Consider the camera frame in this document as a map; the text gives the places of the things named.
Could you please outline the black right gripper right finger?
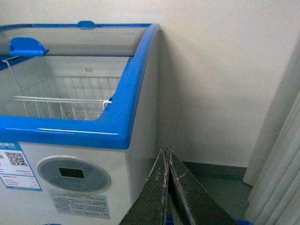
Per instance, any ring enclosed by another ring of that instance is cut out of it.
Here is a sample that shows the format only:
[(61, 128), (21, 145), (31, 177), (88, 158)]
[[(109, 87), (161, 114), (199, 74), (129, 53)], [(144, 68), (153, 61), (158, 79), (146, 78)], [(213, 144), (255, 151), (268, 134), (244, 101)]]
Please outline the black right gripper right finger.
[(184, 225), (238, 224), (210, 197), (202, 184), (171, 150), (166, 151), (166, 158), (169, 164), (168, 191)]

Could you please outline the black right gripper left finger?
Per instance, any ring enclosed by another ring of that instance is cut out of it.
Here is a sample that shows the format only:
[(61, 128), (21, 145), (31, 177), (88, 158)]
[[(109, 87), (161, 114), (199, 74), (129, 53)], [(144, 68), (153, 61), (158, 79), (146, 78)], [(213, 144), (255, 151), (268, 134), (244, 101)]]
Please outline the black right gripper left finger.
[(168, 159), (161, 150), (144, 187), (121, 225), (165, 225), (168, 201)]

